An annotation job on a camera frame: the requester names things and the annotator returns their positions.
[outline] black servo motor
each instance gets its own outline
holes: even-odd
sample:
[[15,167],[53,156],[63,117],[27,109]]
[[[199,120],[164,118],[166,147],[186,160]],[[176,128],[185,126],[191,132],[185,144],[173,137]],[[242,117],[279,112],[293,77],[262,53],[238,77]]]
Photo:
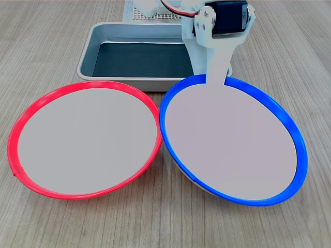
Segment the black servo motor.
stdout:
[[216,1],[205,5],[211,6],[216,13],[213,35],[245,31],[248,22],[247,1]]

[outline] perforated platform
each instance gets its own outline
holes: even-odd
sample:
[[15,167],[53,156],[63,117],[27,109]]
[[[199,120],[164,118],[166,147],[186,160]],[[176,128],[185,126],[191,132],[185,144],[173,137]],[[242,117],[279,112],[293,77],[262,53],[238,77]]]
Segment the perforated platform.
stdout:
[[133,8],[133,20],[181,20],[181,17],[175,14],[156,14],[151,18],[147,18],[136,8]]

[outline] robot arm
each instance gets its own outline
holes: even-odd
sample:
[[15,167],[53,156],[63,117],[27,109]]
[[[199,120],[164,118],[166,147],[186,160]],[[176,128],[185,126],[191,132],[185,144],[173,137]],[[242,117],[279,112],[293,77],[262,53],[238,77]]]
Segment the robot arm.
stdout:
[[247,1],[182,0],[180,8],[160,1],[182,16],[182,40],[194,74],[206,74],[207,83],[224,82],[232,74],[235,48],[244,43],[255,21],[254,8]]

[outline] white robotic arm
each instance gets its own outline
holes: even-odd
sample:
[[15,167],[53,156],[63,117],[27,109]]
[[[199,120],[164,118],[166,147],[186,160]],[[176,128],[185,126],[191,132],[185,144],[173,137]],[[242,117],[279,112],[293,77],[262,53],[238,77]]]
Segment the white robotic arm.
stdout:
[[242,20],[236,21],[239,21],[240,25],[242,24],[242,32],[228,34],[216,32],[215,34],[213,29],[217,20],[222,16],[217,16],[212,4],[209,3],[233,4],[235,1],[182,0],[180,8],[172,6],[171,1],[161,0],[161,2],[168,11],[182,16],[182,40],[190,56],[194,74],[206,74],[207,83],[221,83],[221,81],[225,81],[226,76],[231,76],[232,54],[238,45],[244,43],[253,26],[254,8],[245,1],[241,1],[244,2],[240,6],[242,12],[239,18]]

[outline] red rim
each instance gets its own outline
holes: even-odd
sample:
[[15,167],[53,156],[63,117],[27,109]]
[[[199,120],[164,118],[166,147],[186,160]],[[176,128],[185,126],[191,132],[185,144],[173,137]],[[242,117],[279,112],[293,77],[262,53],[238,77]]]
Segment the red rim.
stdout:
[[[128,93],[139,100],[141,100],[146,106],[149,108],[149,110],[152,112],[155,122],[156,122],[156,127],[157,127],[157,137],[156,137],[156,142],[154,149],[147,159],[146,163],[144,166],[133,176],[125,180],[124,182],[111,187],[106,190],[102,190],[99,192],[95,193],[90,193],[90,194],[80,194],[80,195],[70,195],[70,194],[62,194],[62,193],[56,193],[54,191],[47,190],[36,183],[34,183],[28,175],[25,173],[23,167],[20,164],[19,156],[18,156],[18,141],[19,137],[21,135],[21,132],[26,125],[26,123],[29,121],[29,119],[41,108],[43,108],[45,105],[48,103],[65,96],[67,94],[73,93],[75,91],[79,90],[84,90],[84,89],[91,89],[91,88],[107,88],[107,89],[115,89],[115,90],[120,90],[122,92]],[[7,146],[7,156],[8,156],[8,161],[11,167],[11,170],[16,176],[26,187],[31,189],[32,191],[47,196],[51,198],[56,198],[56,199],[63,199],[63,200],[80,200],[80,199],[90,199],[90,198],[95,198],[98,196],[102,196],[108,193],[111,193],[115,190],[118,190],[122,188],[123,186],[129,184],[130,182],[134,181],[136,178],[138,178],[142,173],[144,173],[147,168],[152,164],[154,161],[155,157],[157,156],[160,148],[162,145],[162,135],[160,131],[160,122],[159,122],[159,109],[155,105],[155,103],[152,101],[151,98],[149,98],[145,93],[142,91],[123,84],[119,82],[112,82],[112,81],[88,81],[88,82],[79,82],[71,85],[67,85],[64,87],[61,87],[59,89],[56,89],[44,97],[40,98],[37,100],[35,103],[33,103],[30,107],[28,107],[23,114],[19,117],[19,119],[16,121],[15,125],[13,126],[11,133],[9,135],[9,140],[8,140],[8,146]]]

